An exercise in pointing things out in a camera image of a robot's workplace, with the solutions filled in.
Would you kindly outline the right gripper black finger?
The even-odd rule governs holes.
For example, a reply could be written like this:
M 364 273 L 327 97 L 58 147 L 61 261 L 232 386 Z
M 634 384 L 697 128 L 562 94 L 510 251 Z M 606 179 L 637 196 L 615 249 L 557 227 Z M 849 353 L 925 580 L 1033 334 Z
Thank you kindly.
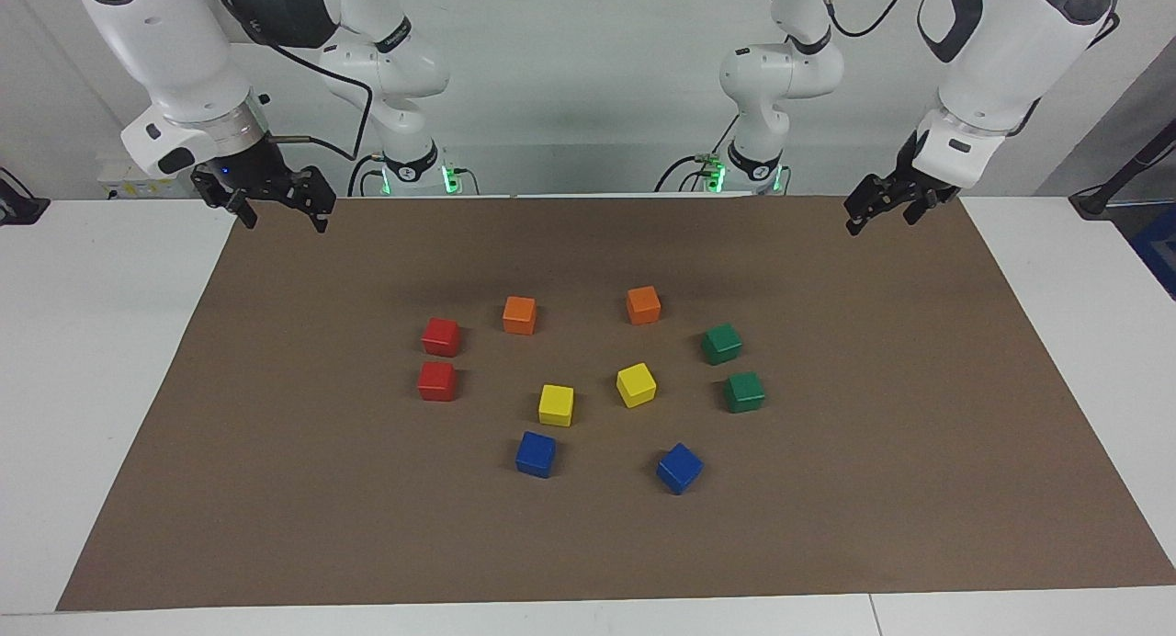
M 326 233 L 338 196 L 322 172 L 310 165 L 290 170 L 289 181 L 290 209 L 305 213 L 318 233 Z
M 211 170 L 206 170 L 205 167 L 195 167 L 191 180 L 193 187 L 198 190 L 198 195 L 211 208 L 223 209 L 234 214 L 246 229 L 253 229 L 256 226 L 258 216 L 249 205 L 248 198 L 246 198 L 246 189 L 223 187 L 219 183 L 218 178 Z

